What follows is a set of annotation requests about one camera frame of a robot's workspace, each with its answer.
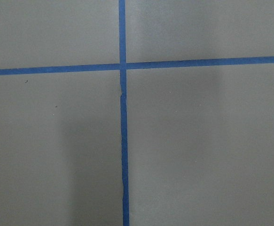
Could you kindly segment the blue tape line crosswise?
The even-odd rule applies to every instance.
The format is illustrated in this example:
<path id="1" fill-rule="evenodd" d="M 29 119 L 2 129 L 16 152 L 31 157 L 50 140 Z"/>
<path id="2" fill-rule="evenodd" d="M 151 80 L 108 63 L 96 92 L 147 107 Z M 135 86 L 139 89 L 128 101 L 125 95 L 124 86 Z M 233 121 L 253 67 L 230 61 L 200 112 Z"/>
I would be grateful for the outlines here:
<path id="1" fill-rule="evenodd" d="M 197 60 L 182 60 L 182 61 L 136 62 L 136 63 L 122 63 L 122 64 L 119 63 L 119 64 L 11 68 L 11 69 L 0 69 L 0 75 L 119 71 L 121 69 L 134 70 L 134 69 L 156 69 L 156 68 L 196 67 L 196 66 L 215 66 L 215 65 L 252 65 L 252 64 L 274 64 L 274 56 L 197 59 Z"/>

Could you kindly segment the blue tape line lengthwise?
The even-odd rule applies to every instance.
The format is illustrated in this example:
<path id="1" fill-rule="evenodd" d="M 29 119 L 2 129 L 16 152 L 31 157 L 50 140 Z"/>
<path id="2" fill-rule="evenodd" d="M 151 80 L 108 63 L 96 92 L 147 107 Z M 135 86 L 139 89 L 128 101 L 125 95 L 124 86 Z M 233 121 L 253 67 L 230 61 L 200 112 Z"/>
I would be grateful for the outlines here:
<path id="1" fill-rule="evenodd" d="M 125 0 L 118 1 L 119 10 L 119 74 L 120 74 L 120 113 L 121 113 L 121 152 L 123 182 L 123 225 L 129 226 L 129 179 L 128 179 L 128 142 L 127 142 L 127 83 L 126 83 L 126 26 Z"/>

